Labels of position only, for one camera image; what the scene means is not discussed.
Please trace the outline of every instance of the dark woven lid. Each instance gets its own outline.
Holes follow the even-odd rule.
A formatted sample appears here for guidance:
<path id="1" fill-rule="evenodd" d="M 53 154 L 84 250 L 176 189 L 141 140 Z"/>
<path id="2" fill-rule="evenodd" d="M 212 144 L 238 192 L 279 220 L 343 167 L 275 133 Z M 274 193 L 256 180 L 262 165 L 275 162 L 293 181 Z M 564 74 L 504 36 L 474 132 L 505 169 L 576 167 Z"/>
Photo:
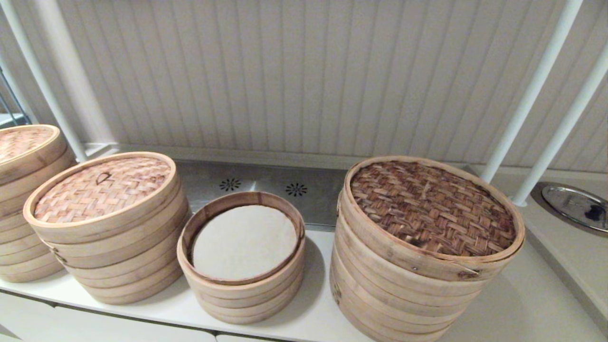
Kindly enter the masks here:
<path id="1" fill-rule="evenodd" d="M 0 132 L 0 162 L 18 157 L 31 151 L 46 141 L 54 132 L 47 127 L 27 127 L 18 130 L 7 129 Z"/>
<path id="2" fill-rule="evenodd" d="M 487 256 L 516 237 L 512 215 L 472 181 L 415 162 L 378 162 L 351 181 L 357 204 L 378 226 L 423 250 Z"/>
<path id="3" fill-rule="evenodd" d="M 171 166 L 156 158 L 96 164 L 55 185 L 40 198 L 34 217 L 49 223 L 79 222 L 141 202 L 160 188 Z"/>

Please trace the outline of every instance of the bamboo steamer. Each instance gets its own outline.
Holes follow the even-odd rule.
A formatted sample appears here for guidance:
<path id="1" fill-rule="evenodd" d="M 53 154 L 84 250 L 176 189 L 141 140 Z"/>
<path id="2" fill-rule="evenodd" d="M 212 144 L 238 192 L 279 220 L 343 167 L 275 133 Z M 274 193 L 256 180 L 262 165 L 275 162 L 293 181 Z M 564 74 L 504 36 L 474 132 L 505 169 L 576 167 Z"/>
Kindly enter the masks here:
<path id="1" fill-rule="evenodd" d="M 191 262 L 194 239 L 216 215 L 232 208 L 262 205 L 282 211 L 294 224 L 294 251 L 277 267 L 248 279 L 215 279 L 198 273 Z M 200 306 L 212 317 L 232 324 L 259 322 L 279 312 L 302 284 L 305 236 L 302 216 L 286 200 L 264 192 L 239 192 L 205 205 L 186 224 L 178 241 L 178 261 Z"/>
<path id="2" fill-rule="evenodd" d="M 521 215 L 489 184 L 405 156 L 353 166 L 337 211 L 332 294 L 377 341 L 439 339 L 525 234 Z"/>
<path id="3" fill-rule="evenodd" d="M 174 244 L 190 207 L 167 156 L 121 153 L 67 169 L 31 194 L 23 214 L 98 301 L 140 301 L 181 275 Z"/>
<path id="4" fill-rule="evenodd" d="M 0 130 L 0 278 L 23 282 L 48 276 L 61 265 L 21 213 L 27 197 L 75 164 L 57 127 L 26 125 Z"/>

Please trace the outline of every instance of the stacked bamboo steamer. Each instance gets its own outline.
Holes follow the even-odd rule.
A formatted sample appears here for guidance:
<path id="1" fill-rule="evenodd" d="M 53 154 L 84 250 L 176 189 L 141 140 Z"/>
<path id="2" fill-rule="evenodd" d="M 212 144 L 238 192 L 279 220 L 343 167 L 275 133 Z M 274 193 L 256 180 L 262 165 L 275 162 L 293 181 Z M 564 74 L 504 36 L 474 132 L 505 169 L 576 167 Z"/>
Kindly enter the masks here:
<path id="1" fill-rule="evenodd" d="M 198 272 L 192 254 L 200 231 L 218 214 L 250 205 L 278 209 L 289 218 L 296 236 L 289 256 L 270 271 L 246 279 L 219 279 Z M 179 238 L 178 260 L 196 300 L 210 316 L 227 323 L 249 324 L 275 315 L 295 296 L 304 276 L 305 240 L 302 216 L 289 202 L 265 192 L 239 192 L 220 197 L 194 214 Z"/>
<path id="2" fill-rule="evenodd" d="M 509 199 L 477 177 L 428 159 L 371 158 L 340 193 L 332 294 L 376 341 L 436 341 L 524 234 Z"/>
<path id="3" fill-rule="evenodd" d="M 57 127 L 26 125 L 0 130 L 0 278 L 25 282 L 63 267 L 22 215 L 27 197 L 74 165 L 74 154 Z"/>
<path id="4" fill-rule="evenodd" d="M 167 156 L 121 153 L 75 166 L 34 191 L 23 214 L 100 302 L 140 301 L 182 274 L 175 244 L 190 208 Z"/>

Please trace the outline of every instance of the white countertop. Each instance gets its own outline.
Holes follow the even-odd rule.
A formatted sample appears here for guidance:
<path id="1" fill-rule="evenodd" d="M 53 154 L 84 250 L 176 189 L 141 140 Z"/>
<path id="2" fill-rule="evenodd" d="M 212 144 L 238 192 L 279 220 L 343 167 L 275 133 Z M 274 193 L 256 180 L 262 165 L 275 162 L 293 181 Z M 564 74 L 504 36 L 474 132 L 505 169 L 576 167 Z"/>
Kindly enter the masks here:
<path id="1" fill-rule="evenodd" d="M 328 286 L 332 232 L 306 231 L 305 280 L 284 310 L 246 326 L 218 321 L 203 311 L 181 277 L 159 294 L 130 305 L 107 305 L 91 298 L 62 271 L 45 279 L 0 288 L 73 307 L 182 326 L 292 341 L 369 342 L 339 311 Z M 526 244 L 440 339 L 470 341 L 604 342 L 593 321 L 543 258 Z"/>
<path id="2" fill-rule="evenodd" d="M 514 194 L 524 177 L 520 169 L 498 173 L 492 185 Z M 608 198 L 608 176 L 592 173 L 548 171 L 541 181 L 562 183 Z M 576 228 L 551 215 L 531 196 L 519 208 L 531 233 L 528 242 L 582 302 L 597 325 L 608 335 L 608 234 Z"/>

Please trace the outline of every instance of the white paneled wall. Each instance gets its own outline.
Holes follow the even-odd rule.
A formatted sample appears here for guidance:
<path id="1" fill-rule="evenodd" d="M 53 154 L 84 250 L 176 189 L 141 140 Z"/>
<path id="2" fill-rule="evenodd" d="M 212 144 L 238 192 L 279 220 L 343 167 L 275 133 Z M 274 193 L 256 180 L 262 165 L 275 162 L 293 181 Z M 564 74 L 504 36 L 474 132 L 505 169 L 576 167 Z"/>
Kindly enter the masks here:
<path id="1" fill-rule="evenodd" d="M 15 3 L 36 44 L 35 6 Z M 564 0 L 60 5 L 112 128 L 113 137 L 96 136 L 68 108 L 85 141 L 479 163 L 519 103 Z M 608 40 L 607 6 L 584 2 L 506 164 L 531 166 L 548 143 Z M 2 47 L 11 39 L 2 35 Z M 44 49 L 37 53 L 52 74 Z M 6 53 L 21 70 L 17 52 Z M 552 167 L 607 169 L 607 108 L 604 83 Z"/>

